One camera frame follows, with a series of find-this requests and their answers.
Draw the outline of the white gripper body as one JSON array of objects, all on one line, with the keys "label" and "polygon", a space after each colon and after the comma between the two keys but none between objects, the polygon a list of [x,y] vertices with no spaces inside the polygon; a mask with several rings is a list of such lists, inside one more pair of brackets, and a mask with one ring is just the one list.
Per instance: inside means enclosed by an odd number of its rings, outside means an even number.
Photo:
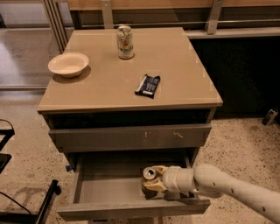
[{"label": "white gripper body", "polygon": [[169,192],[187,193],[195,189],[193,169],[190,168],[170,166],[165,170],[162,180]]}]

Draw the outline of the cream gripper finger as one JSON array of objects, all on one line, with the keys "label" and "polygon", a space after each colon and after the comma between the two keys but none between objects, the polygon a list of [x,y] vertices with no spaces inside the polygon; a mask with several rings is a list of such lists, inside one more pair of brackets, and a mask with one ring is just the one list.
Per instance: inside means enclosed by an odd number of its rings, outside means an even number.
[{"label": "cream gripper finger", "polygon": [[155,178],[161,178],[165,174],[167,167],[164,165],[156,165],[152,167],[152,170]]},{"label": "cream gripper finger", "polygon": [[161,180],[157,180],[156,182],[145,182],[143,186],[151,191],[163,192],[166,191],[167,188]]}]

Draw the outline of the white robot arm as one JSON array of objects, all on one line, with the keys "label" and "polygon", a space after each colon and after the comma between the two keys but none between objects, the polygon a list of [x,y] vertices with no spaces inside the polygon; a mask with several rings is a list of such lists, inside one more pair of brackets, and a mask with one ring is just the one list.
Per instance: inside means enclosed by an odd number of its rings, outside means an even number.
[{"label": "white robot arm", "polygon": [[211,164],[195,168],[156,165],[143,170],[143,188],[155,192],[188,192],[208,198],[226,194],[280,224],[280,193],[230,176]]}]

